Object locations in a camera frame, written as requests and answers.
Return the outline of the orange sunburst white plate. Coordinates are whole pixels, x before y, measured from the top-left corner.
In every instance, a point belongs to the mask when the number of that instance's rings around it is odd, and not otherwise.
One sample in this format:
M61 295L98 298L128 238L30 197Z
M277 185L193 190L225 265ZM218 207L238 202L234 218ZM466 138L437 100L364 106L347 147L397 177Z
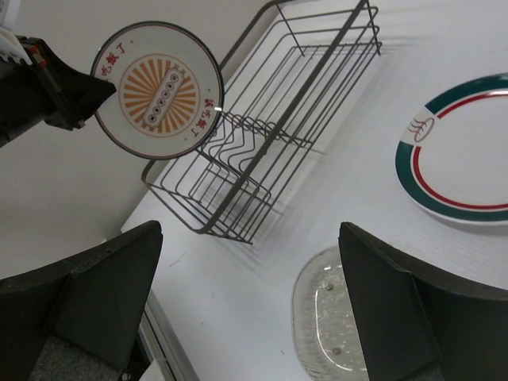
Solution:
M120 29L103 44L90 73L116 89L95 112L98 124L135 156L184 156L220 121L225 87L217 60L178 25L142 21Z

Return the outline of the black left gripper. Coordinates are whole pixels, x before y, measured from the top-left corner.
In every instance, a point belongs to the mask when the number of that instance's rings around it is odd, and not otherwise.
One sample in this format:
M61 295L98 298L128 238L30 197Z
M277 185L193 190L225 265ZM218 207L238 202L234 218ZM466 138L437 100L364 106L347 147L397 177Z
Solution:
M116 87L103 79L87 75L63 62L48 44L35 37L17 37L32 60L23 64L35 76L35 88L48 103L46 124L72 131L81 129L101 105L116 92Z

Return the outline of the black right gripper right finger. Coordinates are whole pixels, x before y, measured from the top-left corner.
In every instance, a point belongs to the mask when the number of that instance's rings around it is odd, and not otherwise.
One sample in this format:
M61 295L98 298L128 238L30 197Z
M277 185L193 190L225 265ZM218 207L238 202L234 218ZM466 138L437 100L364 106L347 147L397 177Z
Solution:
M372 380L507 378L507 292L428 264L351 222L339 252Z

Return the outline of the green red rimmed white plate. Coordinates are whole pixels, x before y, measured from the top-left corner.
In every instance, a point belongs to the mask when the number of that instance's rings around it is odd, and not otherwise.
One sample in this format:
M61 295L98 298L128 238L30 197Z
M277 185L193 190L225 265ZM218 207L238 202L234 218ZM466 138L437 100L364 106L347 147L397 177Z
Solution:
M507 223L507 75L461 83L427 102L401 135L405 192L440 219Z

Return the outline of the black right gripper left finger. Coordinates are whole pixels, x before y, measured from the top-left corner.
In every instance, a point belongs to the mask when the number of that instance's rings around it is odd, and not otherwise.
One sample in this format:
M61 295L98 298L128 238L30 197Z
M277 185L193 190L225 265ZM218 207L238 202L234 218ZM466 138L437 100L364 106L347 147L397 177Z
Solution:
M50 336L127 368L160 259L147 221L94 248L1 281L1 378L27 380Z

